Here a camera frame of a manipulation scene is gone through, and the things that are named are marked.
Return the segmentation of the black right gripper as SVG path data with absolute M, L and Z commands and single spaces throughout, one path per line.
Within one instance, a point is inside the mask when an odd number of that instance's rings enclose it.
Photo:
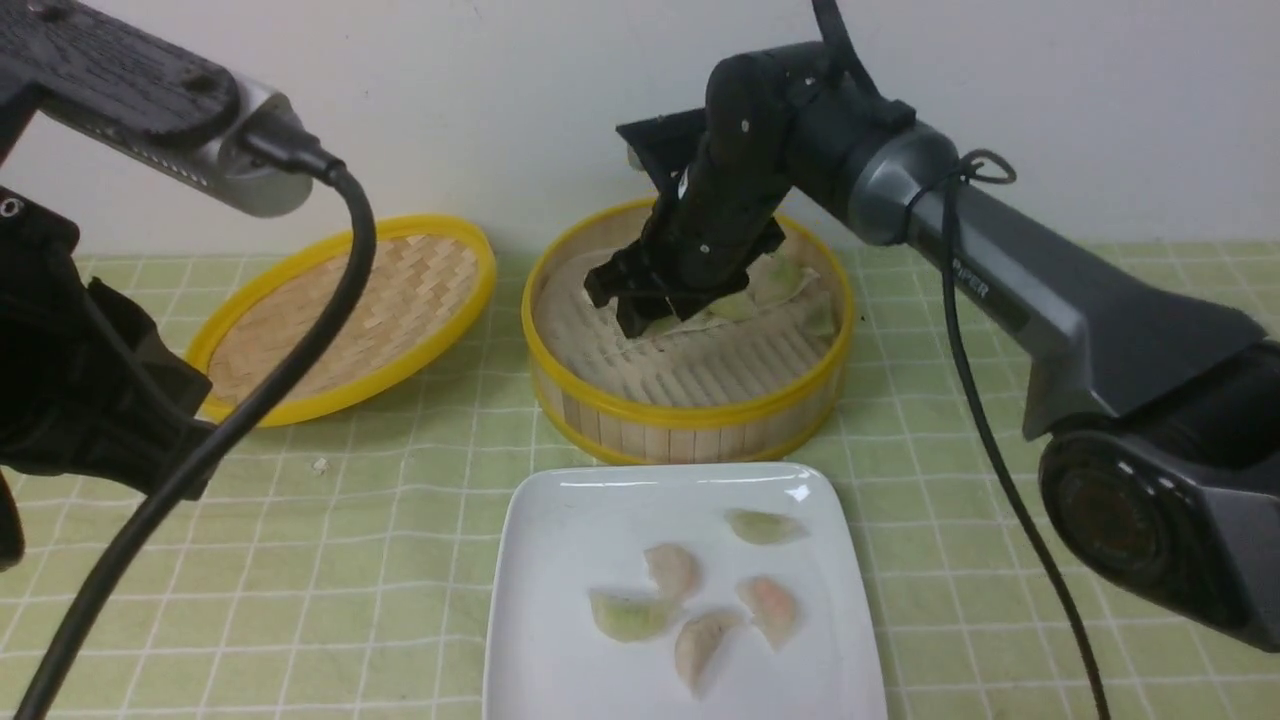
M 640 236 L 584 279 L 590 304 L 616 305 L 623 336 L 658 322 L 686 322 L 749 286 L 748 270 L 785 240 L 774 213 L 787 178 L 772 151 L 700 142 L 680 179 L 669 179 Z

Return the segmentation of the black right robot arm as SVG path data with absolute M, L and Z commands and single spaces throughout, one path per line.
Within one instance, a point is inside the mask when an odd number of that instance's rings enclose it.
M 748 287 L 797 190 L 861 240 L 904 245 L 1030 357 L 1039 493 L 1112 584 L 1277 651 L 1277 341 L 1244 311 L 1148 284 L 979 188 L 978 156 L 820 42 L 719 61 L 703 108 L 620 136 L 659 197 L 591 269 L 628 338 Z

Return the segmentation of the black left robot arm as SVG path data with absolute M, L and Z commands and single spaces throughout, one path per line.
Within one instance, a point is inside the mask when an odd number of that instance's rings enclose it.
M 157 323 L 73 261 L 74 222 L 3 191 L 1 461 L 151 495 L 212 433 L 211 388 Z

